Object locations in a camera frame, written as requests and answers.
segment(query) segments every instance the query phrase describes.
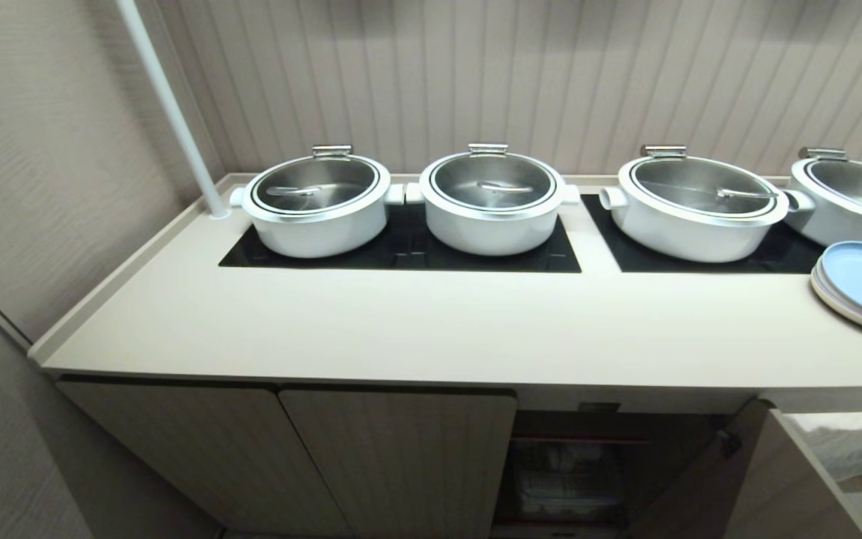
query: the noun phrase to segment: cooking pot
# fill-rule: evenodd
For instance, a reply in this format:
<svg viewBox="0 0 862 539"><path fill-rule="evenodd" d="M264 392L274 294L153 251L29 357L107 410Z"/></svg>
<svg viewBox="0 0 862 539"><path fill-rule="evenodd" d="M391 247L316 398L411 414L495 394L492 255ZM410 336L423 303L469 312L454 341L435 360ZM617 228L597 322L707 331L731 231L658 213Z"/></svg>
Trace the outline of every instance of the cooking pot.
<svg viewBox="0 0 862 539"><path fill-rule="evenodd" d="M800 157L790 168L790 189L808 204L787 224L824 246L862 241L862 163L828 147L803 147Z"/></svg>
<svg viewBox="0 0 862 539"><path fill-rule="evenodd" d="M352 147L315 146L311 156L276 165L232 191L268 249L295 258L339 255L370 242L403 204L383 164Z"/></svg>
<svg viewBox="0 0 862 539"><path fill-rule="evenodd" d="M451 248L505 256L546 242L558 206L580 204L581 194L550 165L508 153L507 144L470 144L428 165L407 199L424 202L428 229Z"/></svg>
<svg viewBox="0 0 862 539"><path fill-rule="evenodd" d="M684 146L643 146L601 191L614 222L644 246L694 262L732 262L754 252L787 214L787 195L759 175Z"/></svg>

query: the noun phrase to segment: white pole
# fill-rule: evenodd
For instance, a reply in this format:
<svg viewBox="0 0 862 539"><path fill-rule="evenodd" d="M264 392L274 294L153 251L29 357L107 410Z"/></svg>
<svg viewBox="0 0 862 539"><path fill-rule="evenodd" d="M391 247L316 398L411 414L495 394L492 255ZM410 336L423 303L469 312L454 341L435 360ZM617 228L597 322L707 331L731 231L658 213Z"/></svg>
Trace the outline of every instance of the white pole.
<svg viewBox="0 0 862 539"><path fill-rule="evenodd" d="M158 61L158 55L155 55L155 48L151 45L151 38L148 37L148 30L144 27L144 22L141 21L141 14L138 13L135 0L117 0L117 3L119 3L119 10L122 11L122 18L126 21L126 27L129 28L129 34L131 34L135 48L138 49L141 64L144 65L144 70L146 70L148 78L151 79L151 85L155 88L158 100L165 107L168 123L175 131L175 136L178 137L178 144L181 146L189 166L192 167L192 174L195 175L198 188L201 189L201 194L205 197L205 204L208 204L208 209L212 212L212 219L228 217L230 211L221 201L218 190L212 183L212 175L209 174L208 167L205 166L205 161L201 158L201 152L198 151L198 145L195 144L192 131L189 130L185 116L182 116L182 110L179 109L178 102L175 100L175 94L171 92L168 78L165 76L161 62Z"/></svg>

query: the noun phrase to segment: induction cooktop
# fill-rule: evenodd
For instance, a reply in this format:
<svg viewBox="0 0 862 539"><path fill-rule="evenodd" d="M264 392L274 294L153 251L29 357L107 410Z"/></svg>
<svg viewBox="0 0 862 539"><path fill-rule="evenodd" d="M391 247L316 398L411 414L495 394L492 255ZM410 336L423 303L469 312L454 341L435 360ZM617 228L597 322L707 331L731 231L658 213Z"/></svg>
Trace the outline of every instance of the induction cooktop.
<svg viewBox="0 0 862 539"><path fill-rule="evenodd" d="M584 206L622 272L630 273L810 273L824 248L778 222L750 256L725 264L690 262L662 255L630 239L618 228L598 195L582 195Z"/></svg>
<svg viewBox="0 0 862 539"><path fill-rule="evenodd" d="M325 258L278 255L260 241L251 226L218 263L222 267L290 267L342 270L446 270L446 272L580 273L560 218L551 238L529 252L512 256L479 256L459 252L428 230L423 204L388 207L388 225L360 248Z"/></svg>

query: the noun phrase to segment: countertop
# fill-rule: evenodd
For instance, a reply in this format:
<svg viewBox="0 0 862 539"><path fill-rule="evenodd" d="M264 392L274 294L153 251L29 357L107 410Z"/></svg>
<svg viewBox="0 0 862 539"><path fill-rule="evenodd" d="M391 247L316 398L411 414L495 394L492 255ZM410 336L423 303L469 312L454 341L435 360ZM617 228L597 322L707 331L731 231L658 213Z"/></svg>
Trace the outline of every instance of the countertop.
<svg viewBox="0 0 862 539"><path fill-rule="evenodd" d="M227 199L247 180L219 185ZM247 215L215 221L199 202L30 357L52 373L168 378L862 386L862 328L806 275L621 273L584 206L560 217L582 273L242 269L218 261Z"/></svg>

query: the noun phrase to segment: cabinet door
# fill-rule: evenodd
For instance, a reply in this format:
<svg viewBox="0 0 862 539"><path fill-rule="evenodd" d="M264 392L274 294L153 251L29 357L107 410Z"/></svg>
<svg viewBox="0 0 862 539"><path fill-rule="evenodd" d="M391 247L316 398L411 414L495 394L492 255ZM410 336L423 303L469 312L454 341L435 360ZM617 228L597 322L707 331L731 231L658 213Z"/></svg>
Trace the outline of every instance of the cabinet door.
<svg viewBox="0 0 862 539"><path fill-rule="evenodd" d="M227 528L350 536L268 390L61 381L58 387Z"/></svg>
<svg viewBox="0 0 862 539"><path fill-rule="evenodd" d="M513 397L294 389L281 402L355 536L488 537Z"/></svg>
<svg viewBox="0 0 862 539"><path fill-rule="evenodd" d="M632 525L634 539L862 539L840 488L779 410L749 403Z"/></svg>

